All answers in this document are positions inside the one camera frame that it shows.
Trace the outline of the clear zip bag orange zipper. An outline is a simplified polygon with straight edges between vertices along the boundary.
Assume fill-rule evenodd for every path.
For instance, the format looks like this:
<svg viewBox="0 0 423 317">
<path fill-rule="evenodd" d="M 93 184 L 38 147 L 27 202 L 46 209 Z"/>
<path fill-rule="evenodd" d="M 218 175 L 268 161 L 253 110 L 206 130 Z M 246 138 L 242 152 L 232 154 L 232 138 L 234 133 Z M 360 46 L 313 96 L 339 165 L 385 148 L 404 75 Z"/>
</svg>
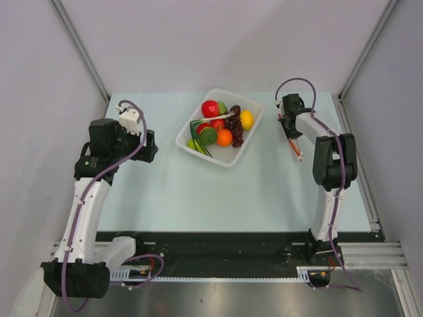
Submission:
<svg viewBox="0 0 423 317">
<path fill-rule="evenodd" d="M 303 161 L 302 152 L 300 151 L 300 148 L 299 148 L 298 143 L 294 143 L 294 142 L 293 142 L 293 139 L 292 139 L 291 137 L 289 137 L 289 136 L 288 136 L 288 131 L 287 131 L 287 129 L 285 128 L 285 125 L 284 125 L 284 118 L 283 118 L 283 115 L 278 114 L 278 121 L 281 123 L 282 129 L 283 129 L 283 131 L 284 131 L 284 133 L 285 133 L 285 135 L 286 135 L 286 138 L 287 138 L 287 140 L 288 140 L 288 143 L 289 143 L 289 145 L 290 145 L 290 147 L 291 147 L 292 151 L 295 153 L 295 155 L 296 155 L 296 157 L 297 157 L 298 161 L 302 162 L 302 161 Z"/>
</svg>

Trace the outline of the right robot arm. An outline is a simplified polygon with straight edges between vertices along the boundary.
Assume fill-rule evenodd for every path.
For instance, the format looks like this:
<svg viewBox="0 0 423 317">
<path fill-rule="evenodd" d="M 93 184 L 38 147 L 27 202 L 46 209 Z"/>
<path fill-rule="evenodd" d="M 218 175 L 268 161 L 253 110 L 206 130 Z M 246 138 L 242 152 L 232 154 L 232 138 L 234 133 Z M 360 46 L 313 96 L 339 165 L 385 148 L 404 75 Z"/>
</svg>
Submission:
<svg viewBox="0 0 423 317">
<path fill-rule="evenodd" d="M 298 159 L 302 159 L 302 154 L 295 140 L 305 136 L 314 145 L 312 174 L 319 187 L 317 210 L 304 247 L 284 256 L 300 258 L 311 265 L 331 264 L 340 255 L 337 247 L 340 203 L 358 176 L 355 137 L 331 130 L 298 94 L 284 96 L 278 108 L 278 121 Z"/>
</svg>

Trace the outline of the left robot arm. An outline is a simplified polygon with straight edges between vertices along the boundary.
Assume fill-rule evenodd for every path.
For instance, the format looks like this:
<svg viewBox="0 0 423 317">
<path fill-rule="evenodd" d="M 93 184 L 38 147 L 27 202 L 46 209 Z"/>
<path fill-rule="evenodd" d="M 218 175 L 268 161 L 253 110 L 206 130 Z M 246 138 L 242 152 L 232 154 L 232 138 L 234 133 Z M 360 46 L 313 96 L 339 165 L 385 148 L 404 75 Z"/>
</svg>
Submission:
<svg viewBox="0 0 423 317">
<path fill-rule="evenodd" d="M 158 151 L 155 133 L 131 134 L 119 121 L 94 120 L 89 141 L 74 167 L 74 194 L 67 226 L 54 258 L 42 263 L 44 282 L 62 298 L 101 299 L 114 273 L 126 260 L 138 264 L 146 248 L 131 236 L 118 236 L 96 252 L 100 214 L 123 160 L 152 162 Z"/>
</svg>

